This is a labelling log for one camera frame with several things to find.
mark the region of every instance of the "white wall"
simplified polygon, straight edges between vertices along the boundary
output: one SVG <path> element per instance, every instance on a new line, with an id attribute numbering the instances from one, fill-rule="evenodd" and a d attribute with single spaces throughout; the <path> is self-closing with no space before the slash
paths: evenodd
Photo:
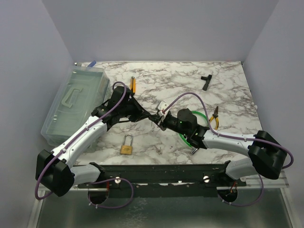
<path id="1" fill-rule="evenodd" d="M 42 0 L 76 62 L 244 61 L 278 0 Z"/>
<path id="2" fill-rule="evenodd" d="M 263 128 L 294 154 L 286 170 L 304 225 L 304 1 L 280 0 L 244 70 Z"/>
<path id="3" fill-rule="evenodd" d="M 0 226 L 26 227 L 42 124 L 71 66 L 40 0 L 0 3 Z"/>

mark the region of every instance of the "white marble tabletop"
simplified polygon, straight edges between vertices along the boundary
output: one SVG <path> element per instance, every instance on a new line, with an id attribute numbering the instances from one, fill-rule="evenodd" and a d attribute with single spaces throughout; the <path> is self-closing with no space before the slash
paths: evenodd
<path id="1" fill-rule="evenodd" d="M 253 103 L 245 74 L 240 62 L 101 62 L 94 67 L 103 68 L 111 80 L 129 85 L 136 78 L 137 101 L 150 113 L 163 100 L 168 104 L 184 92 L 195 92 L 201 96 L 209 115 L 219 106 L 219 130 L 228 133 L 256 133 L 261 130 L 257 108 Z M 202 88 L 201 76 L 212 74 L 208 90 Z M 187 95 L 171 109 L 189 108 L 203 113 L 199 100 Z M 198 117 L 200 124 L 206 124 Z M 131 155 L 121 155 L 120 148 L 126 134 L 132 134 Z M 138 123 L 120 123 L 112 127 L 97 141 L 95 152 L 79 157 L 78 164 L 206 164 L 239 160 L 243 155 L 218 149 L 200 149 L 191 155 L 188 147 L 177 133 L 162 131 L 149 120 Z"/>

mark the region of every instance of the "clear plastic box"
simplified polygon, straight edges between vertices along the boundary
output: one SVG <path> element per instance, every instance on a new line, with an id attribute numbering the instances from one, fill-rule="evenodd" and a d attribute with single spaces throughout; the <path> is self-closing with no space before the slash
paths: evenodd
<path id="1" fill-rule="evenodd" d="M 62 144 L 109 95 L 110 80 L 103 69 L 73 67 L 56 94 L 41 134 L 52 146 Z"/>

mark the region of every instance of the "brass padlock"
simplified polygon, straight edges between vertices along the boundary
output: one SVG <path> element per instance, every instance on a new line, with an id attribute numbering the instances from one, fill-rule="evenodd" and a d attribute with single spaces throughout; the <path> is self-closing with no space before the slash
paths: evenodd
<path id="1" fill-rule="evenodd" d="M 130 146 L 125 145 L 125 139 L 127 136 L 131 136 L 131 143 Z M 126 134 L 123 138 L 123 145 L 120 149 L 120 154 L 128 154 L 130 155 L 132 153 L 132 143 L 133 143 L 133 136 L 131 134 Z"/>

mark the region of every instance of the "coiled green wire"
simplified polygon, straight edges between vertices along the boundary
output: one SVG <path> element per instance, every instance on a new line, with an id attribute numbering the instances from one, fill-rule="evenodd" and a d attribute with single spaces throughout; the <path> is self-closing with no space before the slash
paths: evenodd
<path id="1" fill-rule="evenodd" d="M 204 119 L 208 122 L 207 117 L 206 117 L 203 113 L 200 113 L 200 112 L 198 112 L 198 111 L 192 111 L 192 113 L 204 117 Z M 182 134 L 179 134 L 179 135 L 180 135 L 181 139 L 182 139 L 189 147 L 192 147 L 192 146 L 187 142 L 187 140 L 185 139 L 185 137 L 184 137 Z"/>

